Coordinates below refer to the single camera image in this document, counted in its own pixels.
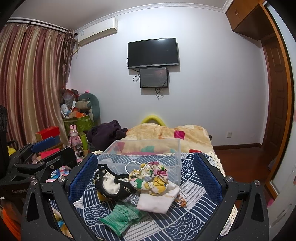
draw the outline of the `black eye mask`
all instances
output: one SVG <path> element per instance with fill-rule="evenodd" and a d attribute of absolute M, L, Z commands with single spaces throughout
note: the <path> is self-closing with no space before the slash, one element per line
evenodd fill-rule
<path fill-rule="evenodd" d="M 119 184 L 119 191 L 116 194 L 110 194 L 106 191 L 106 189 L 103 186 L 103 178 L 104 176 L 110 173 L 113 175 L 114 178 L 114 185 Z M 120 179 L 128 178 L 128 174 L 122 173 L 122 174 L 115 174 L 112 172 L 106 164 L 98 164 L 98 171 L 96 172 L 94 176 L 96 189 L 100 194 L 107 198 L 113 198 L 115 200 L 125 199 L 130 194 L 135 192 L 135 189 L 133 186 L 129 183 L 129 181 L 125 182 Z"/>

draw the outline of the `transparent bin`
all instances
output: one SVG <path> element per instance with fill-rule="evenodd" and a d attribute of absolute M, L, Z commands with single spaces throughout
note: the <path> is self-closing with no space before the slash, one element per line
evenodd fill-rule
<path fill-rule="evenodd" d="M 163 140 L 117 140 L 101 155 L 98 162 L 107 164 L 115 173 L 126 173 L 136 169 L 139 164 L 158 161 L 168 170 L 169 181 L 180 186 L 181 181 L 181 146 L 180 139 Z"/>

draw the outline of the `floral scrunchie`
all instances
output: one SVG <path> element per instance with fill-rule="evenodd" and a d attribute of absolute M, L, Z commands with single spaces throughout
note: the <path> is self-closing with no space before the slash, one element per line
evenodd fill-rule
<path fill-rule="evenodd" d="M 151 177 L 151 180 L 146 182 L 144 177 Z M 169 184 L 166 168 L 157 161 L 141 164 L 140 170 L 131 171 L 128 179 L 136 190 L 148 191 L 154 196 L 165 191 Z"/>

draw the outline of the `curtain rod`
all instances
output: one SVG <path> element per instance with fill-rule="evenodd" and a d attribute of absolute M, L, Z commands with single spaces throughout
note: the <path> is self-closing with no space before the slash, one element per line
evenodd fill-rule
<path fill-rule="evenodd" d="M 28 25 L 34 25 L 34 26 L 40 26 L 40 27 L 45 27 L 49 28 L 52 30 L 56 30 L 62 33 L 66 33 L 68 29 L 51 24 L 51 23 L 46 23 L 43 21 L 39 20 L 34 20 L 34 19 L 27 19 L 27 18 L 10 18 L 7 23 L 23 23 L 23 24 L 28 24 Z"/>

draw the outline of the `green glove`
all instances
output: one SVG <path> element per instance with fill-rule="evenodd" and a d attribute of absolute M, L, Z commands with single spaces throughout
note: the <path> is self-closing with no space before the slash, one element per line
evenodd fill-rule
<path fill-rule="evenodd" d="M 120 202 L 115 205 L 112 213 L 99 220 L 120 236 L 128 226 L 137 223 L 145 215 L 145 211 L 137 209 L 130 203 Z"/>

